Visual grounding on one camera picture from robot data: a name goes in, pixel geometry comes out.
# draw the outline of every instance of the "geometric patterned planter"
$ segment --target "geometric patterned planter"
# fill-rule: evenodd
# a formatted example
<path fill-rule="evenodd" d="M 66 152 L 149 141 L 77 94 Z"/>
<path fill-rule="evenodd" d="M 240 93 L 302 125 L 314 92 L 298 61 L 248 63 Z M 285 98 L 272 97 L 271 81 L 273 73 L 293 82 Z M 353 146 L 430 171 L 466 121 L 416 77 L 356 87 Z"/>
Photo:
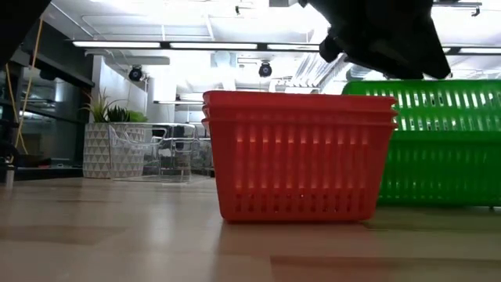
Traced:
<path fill-rule="evenodd" d="M 114 174 L 111 175 L 108 125 L 108 123 L 85 125 L 84 177 L 109 179 L 141 176 L 144 165 L 144 152 L 130 150 L 126 147 L 114 148 Z M 120 129 L 123 125 L 114 125 L 116 130 L 117 126 Z M 133 141 L 144 142 L 145 134 L 142 129 L 130 129 L 127 133 Z"/>

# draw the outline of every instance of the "security camera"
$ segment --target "security camera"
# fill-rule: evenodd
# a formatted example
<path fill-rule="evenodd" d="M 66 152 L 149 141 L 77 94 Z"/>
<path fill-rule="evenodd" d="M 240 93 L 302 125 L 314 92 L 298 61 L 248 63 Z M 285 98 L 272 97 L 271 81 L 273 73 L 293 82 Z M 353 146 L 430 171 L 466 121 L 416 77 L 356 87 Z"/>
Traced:
<path fill-rule="evenodd" d="M 259 76 L 262 78 L 267 78 L 272 75 L 272 66 L 269 65 L 269 62 L 262 62 L 259 67 Z"/>
<path fill-rule="evenodd" d="M 146 76 L 141 69 L 142 69 L 141 66 L 132 66 L 132 70 L 130 73 L 128 73 L 128 77 L 132 81 L 136 82 L 143 81 L 146 78 Z"/>

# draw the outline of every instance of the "stacked baskets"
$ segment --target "stacked baskets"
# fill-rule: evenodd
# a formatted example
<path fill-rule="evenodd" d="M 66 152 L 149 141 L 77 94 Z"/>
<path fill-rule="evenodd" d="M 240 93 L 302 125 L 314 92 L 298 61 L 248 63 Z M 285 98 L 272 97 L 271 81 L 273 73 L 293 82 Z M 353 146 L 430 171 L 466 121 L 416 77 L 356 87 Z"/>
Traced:
<path fill-rule="evenodd" d="M 204 101 L 224 219 L 372 216 L 394 98 L 214 91 Z"/>
<path fill-rule="evenodd" d="M 398 100 L 381 204 L 501 205 L 501 81 L 364 81 L 344 92 Z"/>

